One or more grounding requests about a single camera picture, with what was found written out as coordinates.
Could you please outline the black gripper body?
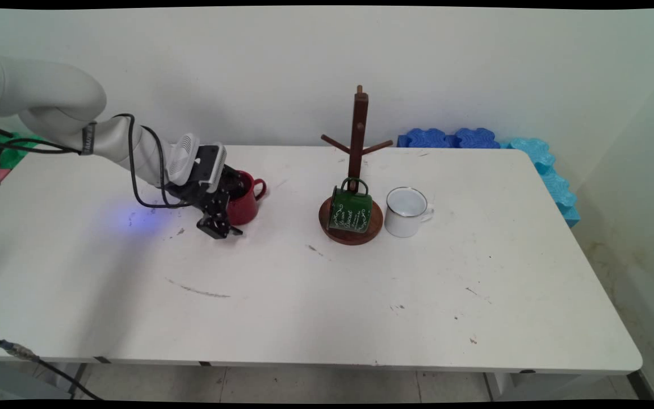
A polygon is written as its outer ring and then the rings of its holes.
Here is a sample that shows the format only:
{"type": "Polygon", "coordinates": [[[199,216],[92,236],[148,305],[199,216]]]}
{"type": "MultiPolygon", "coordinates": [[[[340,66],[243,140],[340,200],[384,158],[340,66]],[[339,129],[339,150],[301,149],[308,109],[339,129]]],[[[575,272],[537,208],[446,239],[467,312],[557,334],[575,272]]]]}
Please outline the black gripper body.
{"type": "MultiPolygon", "coordinates": [[[[234,169],[231,166],[225,166],[221,172],[220,181],[215,186],[215,190],[225,190],[229,193],[229,176],[233,173],[234,169]]],[[[206,183],[198,183],[196,181],[188,181],[186,184],[179,186],[174,183],[168,183],[168,193],[179,200],[180,207],[196,207],[198,200],[205,193],[210,192],[211,185],[206,183]]]]}

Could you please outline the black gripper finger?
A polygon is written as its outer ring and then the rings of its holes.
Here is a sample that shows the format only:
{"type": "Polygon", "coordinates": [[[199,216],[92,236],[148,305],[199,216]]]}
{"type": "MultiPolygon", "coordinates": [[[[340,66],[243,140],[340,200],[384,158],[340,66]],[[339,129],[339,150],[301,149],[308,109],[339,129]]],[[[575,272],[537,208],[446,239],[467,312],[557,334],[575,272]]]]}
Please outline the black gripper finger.
{"type": "Polygon", "coordinates": [[[213,239],[226,239],[229,235],[243,235],[243,231],[231,225],[229,221],[228,204],[229,193],[225,190],[203,194],[196,204],[196,207],[203,213],[196,222],[196,227],[213,239]]]}
{"type": "Polygon", "coordinates": [[[241,170],[234,170],[229,176],[229,199],[236,201],[251,191],[251,176],[241,170]]]}

